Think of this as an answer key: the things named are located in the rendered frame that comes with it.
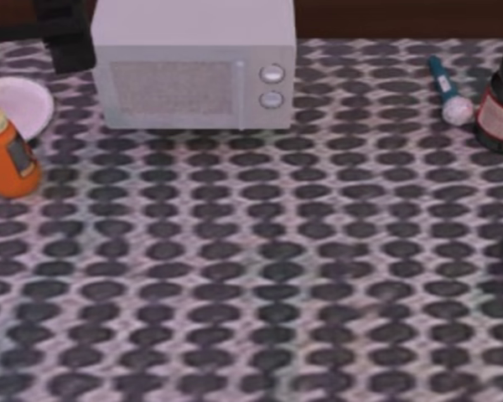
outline microwave dial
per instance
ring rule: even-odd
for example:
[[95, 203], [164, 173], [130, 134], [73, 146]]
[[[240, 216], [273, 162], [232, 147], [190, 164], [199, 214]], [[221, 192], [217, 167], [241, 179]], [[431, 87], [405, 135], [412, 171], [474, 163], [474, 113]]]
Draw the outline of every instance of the microwave dial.
[[277, 109], [283, 104], [283, 95], [272, 90], [266, 94], [262, 94], [259, 101], [265, 109]]
[[260, 76], [261, 80], [267, 84], [277, 84], [283, 81], [285, 70], [277, 64], [270, 64], [268, 67], [261, 69]]

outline patterned tablecloth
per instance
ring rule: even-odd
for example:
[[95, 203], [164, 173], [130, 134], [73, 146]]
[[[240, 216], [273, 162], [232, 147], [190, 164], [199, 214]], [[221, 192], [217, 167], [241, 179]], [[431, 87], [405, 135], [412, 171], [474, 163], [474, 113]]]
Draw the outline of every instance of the patterned tablecloth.
[[111, 131], [57, 111], [0, 199], [0, 402], [503, 402], [503, 156], [439, 118], [503, 41], [299, 45], [289, 132]]

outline white plate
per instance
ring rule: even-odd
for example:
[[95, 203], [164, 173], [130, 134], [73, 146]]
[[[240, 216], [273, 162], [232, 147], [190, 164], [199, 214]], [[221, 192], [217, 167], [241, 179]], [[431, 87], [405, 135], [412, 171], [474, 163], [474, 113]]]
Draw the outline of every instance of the white plate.
[[0, 108], [24, 140], [38, 136], [54, 114], [54, 99], [39, 82], [23, 77], [0, 77]]

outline brush handle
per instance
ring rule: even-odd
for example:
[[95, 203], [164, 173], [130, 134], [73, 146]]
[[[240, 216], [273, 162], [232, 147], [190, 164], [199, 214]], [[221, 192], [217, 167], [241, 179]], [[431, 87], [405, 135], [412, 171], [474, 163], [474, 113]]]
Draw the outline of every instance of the brush handle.
[[459, 96], [459, 91], [449, 78], [449, 74], [447, 74], [441, 60], [434, 55], [430, 56], [428, 58], [428, 65], [438, 87], [439, 94], [442, 96], [442, 102], [446, 103], [449, 99]]

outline white microwave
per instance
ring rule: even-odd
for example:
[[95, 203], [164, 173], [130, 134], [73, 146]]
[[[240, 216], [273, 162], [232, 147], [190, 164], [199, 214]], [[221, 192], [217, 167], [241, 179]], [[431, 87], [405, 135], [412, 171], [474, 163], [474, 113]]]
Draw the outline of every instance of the white microwave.
[[93, 69], [115, 129], [284, 129], [293, 0], [98, 0]]

